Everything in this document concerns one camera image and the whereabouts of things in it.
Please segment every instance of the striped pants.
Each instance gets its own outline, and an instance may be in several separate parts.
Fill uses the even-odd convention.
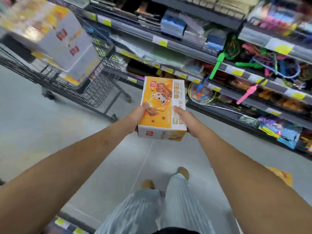
[[[138,190],[107,217],[95,234],[152,234],[158,231],[159,215],[161,229],[180,227],[215,234],[203,208],[190,192],[188,181],[179,173],[170,178],[162,212],[158,190]]]

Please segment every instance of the foot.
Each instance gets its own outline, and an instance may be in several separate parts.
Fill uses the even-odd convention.
[[[189,180],[189,178],[190,178],[190,174],[189,174],[188,170],[186,170],[186,168],[184,168],[184,167],[179,167],[177,170],[177,173],[182,174],[186,180]]]
[[[141,184],[141,189],[152,189],[154,190],[154,183],[152,180],[145,179]]]

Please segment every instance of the floor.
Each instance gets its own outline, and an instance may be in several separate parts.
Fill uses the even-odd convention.
[[[0,177],[10,180],[48,155],[102,130],[110,122],[67,99],[50,101],[40,86],[0,66]],[[118,118],[140,102],[142,91],[119,83],[132,103],[120,96],[109,110]],[[115,90],[99,110],[104,109]],[[196,111],[193,114],[224,140],[259,163],[293,175],[294,189],[312,204],[312,162],[228,126]],[[135,133],[100,165],[63,208],[71,216],[97,228],[140,183],[152,179],[162,194],[179,166],[190,172],[191,190],[209,215],[217,234],[238,233],[231,209],[197,139],[186,135],[183,142],[138,138]]]

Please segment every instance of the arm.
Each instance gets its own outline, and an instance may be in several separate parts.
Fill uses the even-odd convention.
[[[140,122],[146,105],[41,160],[0,188],[3,234],[42,231],[103,160]]]
[[[190,133],[197,137],[245,234],[306,234],[312,207],[273,172],[238,151],[181,108]]]

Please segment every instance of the shopping cart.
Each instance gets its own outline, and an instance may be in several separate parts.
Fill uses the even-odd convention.
[[[77,19],[85,28],[86,32],[92,37],[93,45],[100,59],[100,63],[95,70],[79,85],[74,85],[63,79],[62,76],[65,74],[62,70],[38,58],[34,58],[27,49],[24,50],[23,56],[21,57],[21,49],[24,47],[8,34],[4,34],[0,41],[0,64],[20,74],[31,82],[41,85],[42,95],[44,97],[54,100],[55,95],[53,92],[57,93],[108,118],[111,122],[115,122],[117,121],[116,115],[108,116],[108,110],[120,94],[124,94],[126,101],[129,103],[131,102],[131,96],[117,84],[121,69],[115,57],[114,43],[96,29],[92,28],[80,16],[77,16]],[[97,110],[96,108],[103,103],[113,87],[116,87],[119,92],[115,95],[104,112]]]

